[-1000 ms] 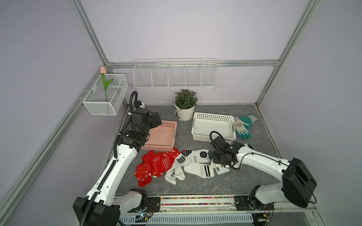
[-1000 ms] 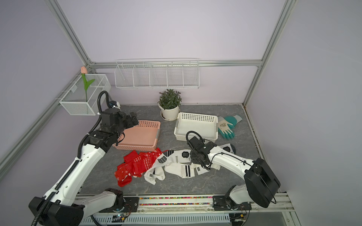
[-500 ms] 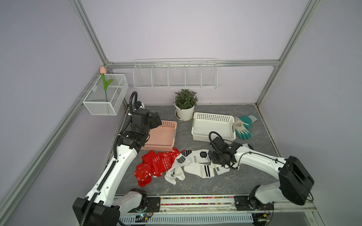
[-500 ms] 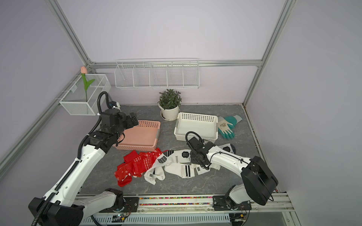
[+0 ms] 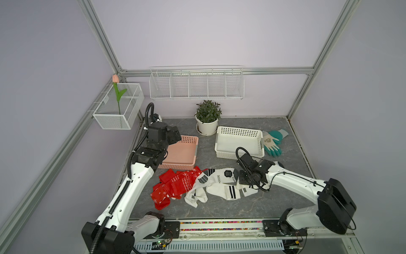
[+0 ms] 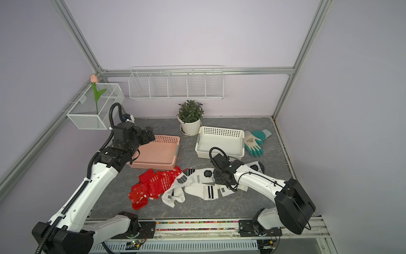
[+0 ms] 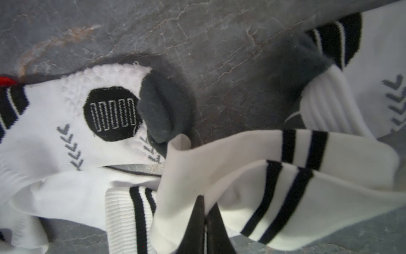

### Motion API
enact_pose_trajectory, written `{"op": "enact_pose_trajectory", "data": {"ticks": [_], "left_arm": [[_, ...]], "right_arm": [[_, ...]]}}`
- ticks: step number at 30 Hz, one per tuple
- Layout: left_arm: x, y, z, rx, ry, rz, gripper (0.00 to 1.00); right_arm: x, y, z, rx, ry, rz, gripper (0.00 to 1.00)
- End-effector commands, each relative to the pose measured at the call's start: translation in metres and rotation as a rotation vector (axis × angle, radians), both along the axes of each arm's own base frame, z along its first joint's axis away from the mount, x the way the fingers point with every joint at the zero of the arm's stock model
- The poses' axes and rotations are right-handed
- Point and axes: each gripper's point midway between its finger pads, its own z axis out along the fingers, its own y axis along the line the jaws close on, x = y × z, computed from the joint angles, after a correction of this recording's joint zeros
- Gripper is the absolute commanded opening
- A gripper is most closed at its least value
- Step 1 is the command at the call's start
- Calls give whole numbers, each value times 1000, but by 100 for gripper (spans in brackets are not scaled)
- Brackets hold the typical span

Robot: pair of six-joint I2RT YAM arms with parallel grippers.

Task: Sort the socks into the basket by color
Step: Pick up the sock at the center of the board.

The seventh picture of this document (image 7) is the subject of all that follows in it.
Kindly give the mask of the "white sport sock grey toe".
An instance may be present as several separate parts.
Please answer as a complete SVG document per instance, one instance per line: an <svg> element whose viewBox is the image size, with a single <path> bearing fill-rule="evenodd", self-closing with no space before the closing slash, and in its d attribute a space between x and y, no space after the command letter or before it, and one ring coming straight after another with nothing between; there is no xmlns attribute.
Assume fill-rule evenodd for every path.
<svg viewBox="0 0 406 254"><path fill-rule="evenodd" d="M106 64L39 84L1 86L1 202L50 176L156 164L189 132L190 97L158 71Z"/></svg>

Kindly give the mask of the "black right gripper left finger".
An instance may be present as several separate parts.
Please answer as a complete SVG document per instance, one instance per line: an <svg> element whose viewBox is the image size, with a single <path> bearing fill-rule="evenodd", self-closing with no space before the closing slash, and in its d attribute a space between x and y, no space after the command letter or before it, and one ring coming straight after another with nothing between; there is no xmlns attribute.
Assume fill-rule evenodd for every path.
<svg viewBox="0 0 406 254"><path fill-rule="evenodd" d="M176 254L203 254L205 250L205 203L202 195L196 198L186 232Z"/></svg>

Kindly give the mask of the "white sport sock grey heel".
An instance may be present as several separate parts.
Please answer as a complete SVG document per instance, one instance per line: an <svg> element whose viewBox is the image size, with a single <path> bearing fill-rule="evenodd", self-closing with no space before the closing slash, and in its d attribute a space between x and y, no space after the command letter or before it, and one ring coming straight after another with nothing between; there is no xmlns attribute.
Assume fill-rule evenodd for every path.
<svg viewBox="0 0 406 254"><path fill-rule="evenodd" d="M376 139L405 128L405 1L291 37L281 81L299 93L286 128Z"/></svg>

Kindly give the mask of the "white sock two black stripes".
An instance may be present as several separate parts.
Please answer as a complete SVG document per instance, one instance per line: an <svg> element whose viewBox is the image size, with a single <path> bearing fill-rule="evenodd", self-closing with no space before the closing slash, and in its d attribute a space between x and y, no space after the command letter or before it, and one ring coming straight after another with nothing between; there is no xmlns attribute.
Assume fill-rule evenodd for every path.
<svg viewBox="0 0 406 254"><path fill-rule="evenodd" d="M311 130L241 132L198 148L168 143L150 231L157 253L180 245L196 198L218 205L227 228L292 251L404 206L399 156L355 135Z"/></svg>

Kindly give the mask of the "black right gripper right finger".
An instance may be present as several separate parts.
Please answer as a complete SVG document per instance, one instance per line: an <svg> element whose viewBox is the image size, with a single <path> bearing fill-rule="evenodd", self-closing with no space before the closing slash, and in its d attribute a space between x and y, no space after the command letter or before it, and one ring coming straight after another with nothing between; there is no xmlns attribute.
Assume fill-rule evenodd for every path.
<svg viewBox="0 0 406 254"><path fill-rule="evenodd" d="M208 254L236 254L227 235L217 203L206 217L206 248Z"/></svg>

